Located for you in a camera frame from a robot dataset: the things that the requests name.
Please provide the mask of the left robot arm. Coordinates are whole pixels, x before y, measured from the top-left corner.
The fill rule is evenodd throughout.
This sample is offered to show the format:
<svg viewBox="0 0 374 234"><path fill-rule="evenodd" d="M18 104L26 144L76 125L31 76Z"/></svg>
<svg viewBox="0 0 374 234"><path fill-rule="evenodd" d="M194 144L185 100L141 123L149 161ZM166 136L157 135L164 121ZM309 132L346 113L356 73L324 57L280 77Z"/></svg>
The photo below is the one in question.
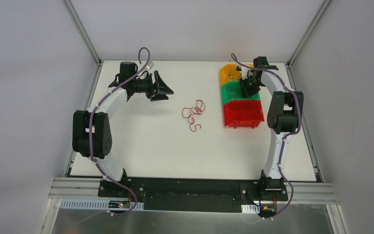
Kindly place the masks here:
<svg viewBox="0 0 374 234"><path fill-rule="evenodd" d="M158 71L150 72L147 65L124 61L102 98L86 110L75 111L73 150L93 162L105 180L112 182L110 190L117 197L128 193L129 184L122 180L125 169L111 156L111 117L134 94L145 94L150 101L160 101L167 100L173 93Z"/></svg>

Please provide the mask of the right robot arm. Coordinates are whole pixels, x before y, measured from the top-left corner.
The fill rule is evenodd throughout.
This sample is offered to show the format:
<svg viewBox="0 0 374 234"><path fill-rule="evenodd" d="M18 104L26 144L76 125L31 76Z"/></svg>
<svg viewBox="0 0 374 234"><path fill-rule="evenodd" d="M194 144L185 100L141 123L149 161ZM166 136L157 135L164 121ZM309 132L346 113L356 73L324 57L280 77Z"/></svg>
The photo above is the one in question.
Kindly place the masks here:
<svg viewBox="0 0 374 234"><path fill-rule="evenodd" d="M277 66L266 57L257 57L253 65L241 65L240 84L244 97L257 94L266 87L271 94L267 124L271 130L268 158L256 184L256 194L264 200L286 194L284 163L291 138L301 130L304 95L289 88L277 74Z"/></svg>

